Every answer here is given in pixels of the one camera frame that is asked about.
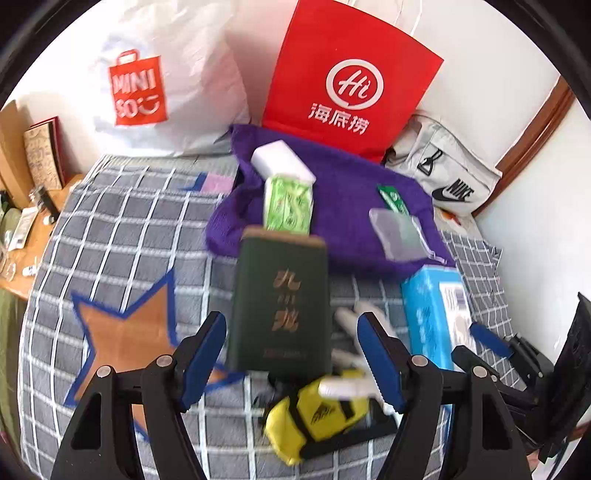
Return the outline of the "white cotton gloves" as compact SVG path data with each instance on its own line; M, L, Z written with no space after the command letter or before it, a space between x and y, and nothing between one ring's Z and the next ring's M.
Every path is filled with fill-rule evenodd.
M370 366L365 354L363 354L358 335L356 334L356 324L358 323L359 317L366 312L373 313L390 336L398 337L386 313L375 304L358 300L353 304L352 309L339 307L335 310L335 321L353 339L356 353L353 354L344 350L334 349L332 350L332 361L337 367L360 370L363 376L353 379L346 379L345 375L335 377L335 379L325 378L318 384L318 394L324 399L342 401L361 398L374 399L380 405L384 414L396 415L394 413L394 407L385 402L379 391L377 383L370 372Z

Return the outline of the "yellow black pouch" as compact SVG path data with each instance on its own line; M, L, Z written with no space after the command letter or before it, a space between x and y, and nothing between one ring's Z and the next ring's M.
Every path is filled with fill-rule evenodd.
M358 369L337 370L304 384L267 376L271 393L260 397L263 434L274 454L287 466L376 440L398 431L374 395L356 393L365 381Z

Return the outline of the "green tissue packet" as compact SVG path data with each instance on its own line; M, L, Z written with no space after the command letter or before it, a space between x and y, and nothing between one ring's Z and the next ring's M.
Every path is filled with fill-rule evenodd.
M264 182L263 227L267 230L308 235L313 210L311 184L279 175Z

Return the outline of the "blue tissue pack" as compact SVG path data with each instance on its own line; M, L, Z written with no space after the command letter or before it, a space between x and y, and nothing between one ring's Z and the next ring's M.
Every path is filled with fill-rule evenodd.
M427 357L441 369L458 370L457 346L476 352L470 334L472 315L467 290L457 269L425 266L402 283L412 354Z

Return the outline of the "brown star mat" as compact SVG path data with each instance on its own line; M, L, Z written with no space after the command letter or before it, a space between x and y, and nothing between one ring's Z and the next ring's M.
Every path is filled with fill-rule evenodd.
M77 373L64 404L77 405L99 367L116 372L142 369L158 356L173 354L176 334L174 271L168 270L124 311L74 292L73 310L88 344L88 356Z

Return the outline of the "dark green tea box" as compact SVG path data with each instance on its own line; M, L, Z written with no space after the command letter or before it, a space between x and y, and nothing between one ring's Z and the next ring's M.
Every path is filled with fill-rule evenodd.
M314 380L331 371L331 335L325 241L246 227L239 242L226 367Z

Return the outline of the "green foil sachet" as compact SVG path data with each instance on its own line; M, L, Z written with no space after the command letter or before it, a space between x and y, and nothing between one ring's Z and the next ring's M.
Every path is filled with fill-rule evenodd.
M393 186L378 185L377 191L386 205L393 211L410 216L408 207L400 195L400 192Z

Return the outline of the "grey Nike waist bag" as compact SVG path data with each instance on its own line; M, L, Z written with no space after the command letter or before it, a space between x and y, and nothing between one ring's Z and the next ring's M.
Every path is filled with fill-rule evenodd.
M486 164L439 117L412 115L385 165L416 180L440 209L468 216L492 195L503 173Z

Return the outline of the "wooden nightstand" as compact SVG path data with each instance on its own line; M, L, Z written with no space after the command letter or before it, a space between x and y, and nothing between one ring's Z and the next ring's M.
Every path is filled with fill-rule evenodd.
M22 270L32 265L40 266L43 253L54 229L54 224L45 225L43 223L45 215L46 212L43 211L35 218L25 247L21 250L8 252L6 260L2 264L1 288L25 301L30 297L35 277L23 276Z

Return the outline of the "dark bottle on nightstand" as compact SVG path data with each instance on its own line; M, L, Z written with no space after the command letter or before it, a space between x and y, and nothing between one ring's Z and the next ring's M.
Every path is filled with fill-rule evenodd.
M48 211L48 223L55 223L59 218L60 211L53 202L46 188L43 185L36 187L33 196L35 197L37 206L39 208L43 207Z

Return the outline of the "wooden headboard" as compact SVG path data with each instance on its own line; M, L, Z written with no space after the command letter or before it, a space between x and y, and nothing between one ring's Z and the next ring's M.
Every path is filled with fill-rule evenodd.
M16 102L14 100L8 102L1 110L1 186L19 209L28 207L29 192L34 187L24 148L25 129L26 126Z

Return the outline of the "brown patterned book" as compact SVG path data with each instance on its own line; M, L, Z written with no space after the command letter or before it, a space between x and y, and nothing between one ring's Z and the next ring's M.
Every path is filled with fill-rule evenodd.
M67 183L61 159L59 119L51 117L31 125L23 133L26 160L36 187L61 190Z

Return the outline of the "white Miniso plastic bag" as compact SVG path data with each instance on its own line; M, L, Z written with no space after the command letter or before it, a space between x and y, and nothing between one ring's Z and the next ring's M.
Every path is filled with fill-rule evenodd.
M94 125L109 154L181 157L229 151L249 122L226 41L233 1L118 1L97 61Z

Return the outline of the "red paper shopping bag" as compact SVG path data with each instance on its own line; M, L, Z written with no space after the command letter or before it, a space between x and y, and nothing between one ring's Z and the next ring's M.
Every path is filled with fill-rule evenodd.
M283 39L264 128L382 161L443 60L339 1L301 1Z

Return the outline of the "brown wooden door frame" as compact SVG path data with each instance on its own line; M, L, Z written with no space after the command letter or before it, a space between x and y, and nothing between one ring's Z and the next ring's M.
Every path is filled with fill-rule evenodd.
M489 199L475 210L474 217L483 213L535 159L562 123L574 100L573 91L560 76L538 113L497 165L502 178Z

